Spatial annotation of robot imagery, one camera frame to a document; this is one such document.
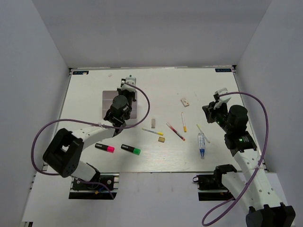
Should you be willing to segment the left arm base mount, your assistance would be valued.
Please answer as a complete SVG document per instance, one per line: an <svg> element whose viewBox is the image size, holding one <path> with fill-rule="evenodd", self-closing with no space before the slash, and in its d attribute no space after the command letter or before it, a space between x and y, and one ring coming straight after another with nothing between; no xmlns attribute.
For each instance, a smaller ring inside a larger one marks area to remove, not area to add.
<svg viewBox="0 0 303 227"><path fill-rule="evenodd" d="M119 174L101 174L95 180L99 184L82 183L72 178L70 200L113 200L119 187Z"/></svg>

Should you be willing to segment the green black highlighter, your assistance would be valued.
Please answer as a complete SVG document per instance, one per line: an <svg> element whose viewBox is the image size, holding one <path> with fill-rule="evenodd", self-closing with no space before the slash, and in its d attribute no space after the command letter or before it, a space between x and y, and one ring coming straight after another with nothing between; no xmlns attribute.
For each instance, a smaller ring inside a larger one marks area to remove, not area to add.
<svg viewBox="0 0 303 227"><path fill-rule="evenodd" d="M136 155L139 155L140 152L141 152L140 149L129 146L129 145L126 145L126 144L122 144L121 149L123 149L125 151L128 151L128 152L131 152L131 153L136 154Z"/></svg>

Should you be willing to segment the red ink pen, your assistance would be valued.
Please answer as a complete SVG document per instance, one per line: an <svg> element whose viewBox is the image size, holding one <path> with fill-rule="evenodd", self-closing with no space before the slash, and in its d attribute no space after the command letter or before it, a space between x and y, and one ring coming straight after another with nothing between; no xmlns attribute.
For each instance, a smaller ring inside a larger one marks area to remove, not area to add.
<svg viewBox="0 0 303 227"><path fill-rule="evenodd" d="M180 137L183 141L185 141L186 139L179 133L177 132L177 130L175 128L173 128L168 122L166 123L166 125L178 136Z"/></svg>

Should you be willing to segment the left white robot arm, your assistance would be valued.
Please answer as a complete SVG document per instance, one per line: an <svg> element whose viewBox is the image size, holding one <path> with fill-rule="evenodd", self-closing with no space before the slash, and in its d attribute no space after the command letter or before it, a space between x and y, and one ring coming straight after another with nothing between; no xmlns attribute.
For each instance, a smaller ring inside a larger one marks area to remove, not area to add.
<svg viewBox="0 0 303 227"><path fill-rule="evenodd" d="M108 109L105 120L113 128L89 126L77 131L65 128L58 130L43 155L45 161L60 176L77 177L85 185L94 189L99 186L99 172L87 163L80 161L82 151L87 147L120 134L126 127L126 120L130 119L132 104L135 102L135 89L118 89L118 95Z"/></svg>

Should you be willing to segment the orange capped white marker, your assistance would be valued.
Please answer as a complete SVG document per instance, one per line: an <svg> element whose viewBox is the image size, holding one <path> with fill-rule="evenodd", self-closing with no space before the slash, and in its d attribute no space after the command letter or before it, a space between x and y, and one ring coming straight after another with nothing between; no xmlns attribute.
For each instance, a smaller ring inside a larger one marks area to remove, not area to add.
<svg viewBox="0 0 303 227"><path fill-rule="evenodd" d="M182 119L182 125L183 125L183 131L187 132L187 127L186 127L186 122L185 122L185 117L184 117L184 113L181 113L181 119Z"/></svg>

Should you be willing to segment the yellow capped white marker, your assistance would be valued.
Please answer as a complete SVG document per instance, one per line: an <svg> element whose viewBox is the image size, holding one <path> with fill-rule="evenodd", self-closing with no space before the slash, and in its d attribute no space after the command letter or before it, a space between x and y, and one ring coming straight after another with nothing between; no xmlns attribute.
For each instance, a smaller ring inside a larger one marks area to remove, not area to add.
<svg viewBox="0 0 303 227"><path fill-rule="evenodd" d="M162 132L156 132L156 131L152 131L152 130L149 130L149 129L146 129L146 128L142 128L142 130L146 131L146 132L149 132L149 133L153 133L153 134L159 135L159 136L163 136L164 135Z"/></svg>

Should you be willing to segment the pink black highlighter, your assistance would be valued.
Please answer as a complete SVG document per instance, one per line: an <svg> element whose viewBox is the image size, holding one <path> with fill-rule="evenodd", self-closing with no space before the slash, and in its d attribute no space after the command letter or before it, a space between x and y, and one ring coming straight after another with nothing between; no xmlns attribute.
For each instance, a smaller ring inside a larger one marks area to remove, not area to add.
<svg viewBox="0 0 303 227"><path fill-rule="evenodd" d="M95 148L102 150L102 151L106 151L109 153L114 153L115 148L112 146L108 146L108 145L104 145L104 144L100 144L100 143L96 143L95 144Z"/></svg>

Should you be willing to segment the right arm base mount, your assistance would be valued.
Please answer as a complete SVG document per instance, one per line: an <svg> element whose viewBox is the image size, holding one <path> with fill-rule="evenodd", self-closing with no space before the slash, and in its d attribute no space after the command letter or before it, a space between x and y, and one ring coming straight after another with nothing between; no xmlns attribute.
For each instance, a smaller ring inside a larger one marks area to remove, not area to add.
<svg viewBox="0 0 303 227"><path fill-rule="evenodd" d="M215 181L213 174L196 175L192 181L197 185L199 201L227 201L233 198L225 186Z"/></svg>

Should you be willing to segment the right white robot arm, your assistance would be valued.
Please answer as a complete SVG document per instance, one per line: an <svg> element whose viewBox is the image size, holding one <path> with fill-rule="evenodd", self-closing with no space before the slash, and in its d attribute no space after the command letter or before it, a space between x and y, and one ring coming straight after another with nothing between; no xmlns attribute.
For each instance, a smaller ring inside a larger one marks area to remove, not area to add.
<svg viewBox="0 0 303 227"><path fill-rule="evenodd" d="M245 181L231 164L217 166L214 184L227 188L235 202L247 213L248 227L290 227L295 210L285 205L269 182L254 139L247 131L248 111L240 105L210 102L203 106L208 123L217 123L225 132L224 140L239 165Z"/></svg>

